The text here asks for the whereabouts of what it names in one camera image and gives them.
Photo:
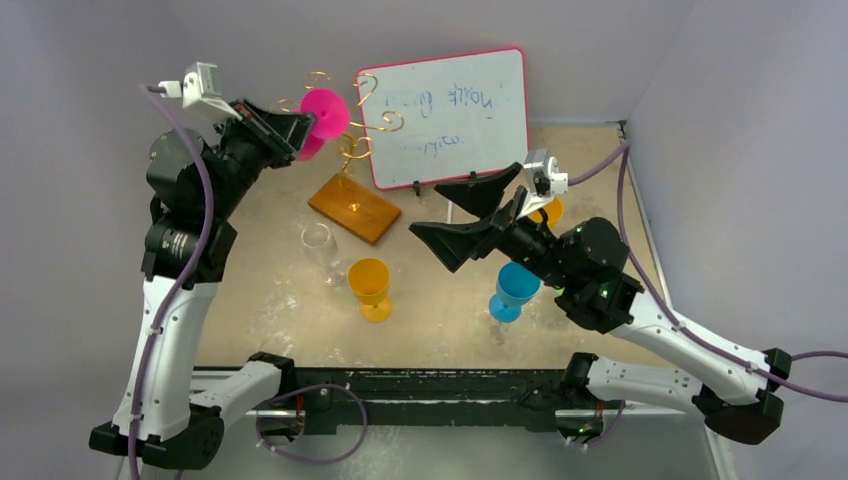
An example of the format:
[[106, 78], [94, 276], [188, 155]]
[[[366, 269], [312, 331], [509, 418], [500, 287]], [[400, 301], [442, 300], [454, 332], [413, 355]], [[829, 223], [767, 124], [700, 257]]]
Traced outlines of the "pink plastic wine glass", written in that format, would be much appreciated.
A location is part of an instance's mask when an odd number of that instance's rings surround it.
[[299, 113], [311, 113], [315, 123], [297, 160], [311, 160], [327, 143], [338, 138], [350, 123], [350, 112], [341, 95], [328, 88], [310, 89], [302, 98]]

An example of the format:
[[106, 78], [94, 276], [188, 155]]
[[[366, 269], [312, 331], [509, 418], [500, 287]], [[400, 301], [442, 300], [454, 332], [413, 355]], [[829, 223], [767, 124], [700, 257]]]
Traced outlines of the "gold wire wine glass rack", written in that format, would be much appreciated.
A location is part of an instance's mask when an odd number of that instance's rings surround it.
[[[338, 93], [332, 88], [332, 77], [323, 71], [307, 73], [301, 83], [306, 93], [313, 88], [328, 88]], [[281, 98], [276, 102], [274, 110], [298, 111], [301, 100]], [[347, 107], [350, 123], [346, 131], [338, 138], [328, 140], [324, 145], [336, 145], [341, 166], [339, 171], [310, 197], [308, 205], [360, 240], [375, 245], [398, 220], [401, 209], [354, 180], [352, 163], [372, 155], [369, 136], [371, 132], [397, 132], [404, 128], [405, 118], [397, 111], [386, 110], [381, 114], [381, 120], [372, 125], [366, 120], [354, 119], [352, 108], [348, 104]]]

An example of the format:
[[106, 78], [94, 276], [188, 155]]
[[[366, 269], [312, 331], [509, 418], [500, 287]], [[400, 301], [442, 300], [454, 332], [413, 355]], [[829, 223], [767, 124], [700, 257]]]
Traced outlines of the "yellow plastic wine glass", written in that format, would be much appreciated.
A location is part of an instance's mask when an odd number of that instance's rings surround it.
[[354, 262], [347, 281], [366, 321], [381, 323], [389, 318], [393, 308], [389, 298], [390, 272], [383, 261], [363, 258]]

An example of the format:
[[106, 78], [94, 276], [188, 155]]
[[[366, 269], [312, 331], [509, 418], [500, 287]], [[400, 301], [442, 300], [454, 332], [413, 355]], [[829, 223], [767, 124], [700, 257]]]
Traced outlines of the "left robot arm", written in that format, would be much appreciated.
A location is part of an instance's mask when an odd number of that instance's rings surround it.
[[232, 376], [190, 390], [204, 322], [237, 233], [230, 216], [266, 169], [290, 165], [316, 124], [301, 112], [268, 112], [245, 99], [216, 122], [209, 145], [173, 126], [150, 146], [153, 189], [144, 240], [142, 325], [130, 378], [113, 417], [92, 429], [92, 450], [172, 470], [200, 470], [226, 430], [266, 401], [297, 399], [291, 359], [258, 352]]

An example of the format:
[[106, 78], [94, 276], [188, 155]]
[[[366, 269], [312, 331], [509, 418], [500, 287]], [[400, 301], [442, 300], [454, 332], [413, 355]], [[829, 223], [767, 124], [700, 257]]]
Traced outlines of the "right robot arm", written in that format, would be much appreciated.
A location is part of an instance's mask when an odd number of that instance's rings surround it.
[[443, 183], [442, 196], [475, 216], [469, 224], [415, 222], [411, 232], [450, 271], [499, 251], [555, 289], [555, 304], [577, 326], [641, 346], [667, 368], [575, 353], [560, 387], [576, 407], [591, 401], [636, 401], [700, 416], [713, 432], [757, 445], [782, 422], [777, 395], [791, 370], [781, 349], [758, 351], [678, 318], [647, 285], [624, 270], [629, 247], [606, 218], [592, 217], [563, 234], [523, 211], [528, 191], [505, 200], [518, 175], [512, 165], [479, 179]]

